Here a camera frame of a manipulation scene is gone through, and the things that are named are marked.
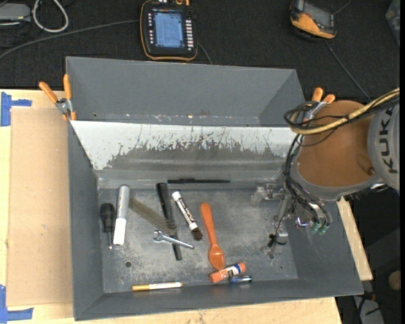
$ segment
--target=blue tape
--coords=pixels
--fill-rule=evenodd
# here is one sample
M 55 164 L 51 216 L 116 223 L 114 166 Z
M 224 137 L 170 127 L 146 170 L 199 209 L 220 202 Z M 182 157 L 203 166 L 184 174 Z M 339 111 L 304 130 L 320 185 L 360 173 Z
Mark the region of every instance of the blue tape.
M 0 324 L 7 324 L 8 321 L 23 321 L 31 319 L 33 308 L 26 310 L 7 310 L 6 287 L 0 284 Z
M 10 126 L 11 108 L 16 105 L 20 107 L 31 107 L 32 101 L 25 99 L 13 101 L 10 94 L 6 94 L 5 92 L 1 93 L 0 126 Z

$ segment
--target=white marker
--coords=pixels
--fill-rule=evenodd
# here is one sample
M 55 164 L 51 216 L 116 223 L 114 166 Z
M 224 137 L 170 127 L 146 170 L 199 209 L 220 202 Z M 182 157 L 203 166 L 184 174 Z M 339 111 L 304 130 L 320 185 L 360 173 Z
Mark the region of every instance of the white marker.
M 124 244 L 126 234 L 126 215 L 129 208 L 130 188 L 126 185 L 120 186 L 117 203 L 117 219 L 115 220 L 114 239 L 115 245 Z
M 200 229 L 198 228 L 198 225 L 196 224 L 180 192 L 175 191 L 171 196 L 173 197 L 177 206 L 180 208 L 180 211 L 182 212 L 184 219 L 186 220 L 186 223 L 194 236 L 194 239 L 201 240 L 203 238 L 203 233 L 201 233 Z

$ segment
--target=gray bin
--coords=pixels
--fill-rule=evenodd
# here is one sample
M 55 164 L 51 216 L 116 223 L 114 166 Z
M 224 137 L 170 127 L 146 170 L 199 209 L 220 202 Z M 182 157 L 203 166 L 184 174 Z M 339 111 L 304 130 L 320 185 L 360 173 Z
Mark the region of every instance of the gray bin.
M 68 124 L 76 320 L 362 293 L 336 205 L 327 207 L 334 222 L 325 234 L 287 219 L 281 253 L 270 259 L 260 251 L 279 201 L 252 206 L 250 198 L 259 184 L 280 189 L 294 137 L 284 113 L 303 102 L 295 70 L 68 57 L 66 72 L 78 114 Z M 125 244 L 109 250 L 100 206 L 116 206 L 126 184 L 132 198 L 161 213 L 155 185 L 171 180 L 202 231 L 194 241 L 173 205 L 178 236 L 195 249 L 182 248 L 177 261 L 130 209 Z M 251 283 L 209 281 L 215 270 L 202 202 L 212 206 L 226 265 L 244 262 Z M 184 285 L 131 290 L 167 281 Z

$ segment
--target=yellow cable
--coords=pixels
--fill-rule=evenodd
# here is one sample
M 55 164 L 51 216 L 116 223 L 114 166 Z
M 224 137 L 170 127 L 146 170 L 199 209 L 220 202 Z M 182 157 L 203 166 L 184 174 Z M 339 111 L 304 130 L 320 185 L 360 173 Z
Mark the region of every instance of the yellow cable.
M 399 88 L 394 89 L 394 90 L 388 92 L 387 94 L 384 94 L 382 97 L 379 97 L 378 99 L 371 101 L 364 107 L 361 107 L 360 109 L 357 109 L 356 111 L 353 111 L 352 113 L 348 114 L 346 117 L 342 117 L 327 125 L 318 126 L 318 127 L 311 128 L 311 129 L 301 129 L 301 128 L 295 128 L 292 126 L 290 126 L 290 128 L 291 128 L 291 131 L 293 131 L 294 133 L 297 133 L 297 134 L 317 134 L 317 133 L 321 133 L 321 132 L 324 132 L 327 130 L 332 130 L 332 129 L 337 128 L 338 126 L 348 122 L 348 120 L 355 119 L 358 116 L 366 113 L 370 108 L 378 107 L 382 103 L 384 103 L 396 96 L 399 96 L 399 94 L 400 94 L 400 89 Z M 298 115 L 298 113 L 294 113 L 292 118 L 294 119 L 297 115 Z

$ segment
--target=bin floor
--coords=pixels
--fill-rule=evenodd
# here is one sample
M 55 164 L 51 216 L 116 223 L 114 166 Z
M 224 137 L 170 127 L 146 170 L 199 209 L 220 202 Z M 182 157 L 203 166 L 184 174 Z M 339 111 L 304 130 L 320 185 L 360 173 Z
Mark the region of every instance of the bin floor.
M 298 278 L 290 244 L 281 247 L 281 254 L 270 259 L 260 248 L 267 245 L 274 233 L 273 216 L 278 200 L 264 200 L 260 207 L 250 205 L 254 190 L 180 190 L 196 220 L 203 238 L 196 241 L 186 221 L 173 205 L 179 239 L 194 245 L 181 247 L 182 260 L 174 257 L 169 242 L 153 240 L 156 228 L 132 210 L 128 210 L 126 239 L 123 246 L 107 247 L 107 236 L 101 234 L 103 285 L 106 293 L 128 292 L 135 284 L 181 281 L 184 286 L 209 285 L 209 274 L 215 269 L 209 262 L 209 237 L 200 215 L 200 204 L 210 204 L 215 223 L 217 243 L 224 251 L 225 265 L 246 264 L 246 275 L 252 282 Z M 100 189 L 99 204 L 117 202 L 118 190 Z M 131 196 L 162 214 L 156 190 L 137 190 Z

